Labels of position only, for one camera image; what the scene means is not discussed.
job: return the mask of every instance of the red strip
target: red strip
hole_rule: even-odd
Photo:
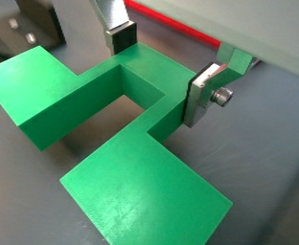
[[[151,10],[149,8],[144,7],[143,5],[137,4],[132,0],[124,0],[125,5],[135,11],[139,11],[148,17],[153,18],[159,22],[164,23],[171,29],[176,30],[179,33],[183,33],[188,36],[191,36],[193,39],[197,41],[203,42],[204,44],[208,44],[213,48],[219,48],[220,46],[220,41],[211,37],[209,35],[199,32],[193,28],[188,27],[183,23],[177,22],[176,20],[168,18],[164,16],[161,13]]]

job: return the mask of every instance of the green block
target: green block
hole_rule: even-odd
[[[42,48],[0,65],[0,103],[40,149],[120,96],[145,109],[61,179],[109,244],[204,244],[231,207],[160,144],[193,75],[143,44],[80,76]]]

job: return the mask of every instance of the gray work surface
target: gray work surface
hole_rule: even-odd
[[[135,1],[299,76],[299,1]]]
[[[80,74],[109,56],[102,29],[88,0],[54,4],[68,45],[53,54]],[[0,0],[0,14],[14,8]],[[192,70],[215,59],[215,50],[129,14],[139,40]],[[299,245],[299,78],[263,63],[229,88],[227,108],[213,105],[164,145],[234,202],[209,245]],[[40,152],[0,107],[0,245],[106,244],[58,179],[140,112],[121,98]]]

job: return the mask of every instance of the clamp jaw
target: clamp jaw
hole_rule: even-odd
[[[211,63],[189,81],[183,122],[192,127],[205,113],[212,102],[224,107],[232,92],[227,84],[246,75],[258,60],[242,50],[221,43],[217,60],[223,65]]]
[[[105,45],[116,55],[136,44],[136,23],[122,0],[90,0],[90,4],[104,26]]]

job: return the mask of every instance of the green plastic part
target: green plastic part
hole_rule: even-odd
[[[40,149],[120,96],[145,109],[61,179],[109,244],[204,244],[231,207],[160,144],[193,75],[143,44],[80,76],[42,48],[0,65],[0,103]]]

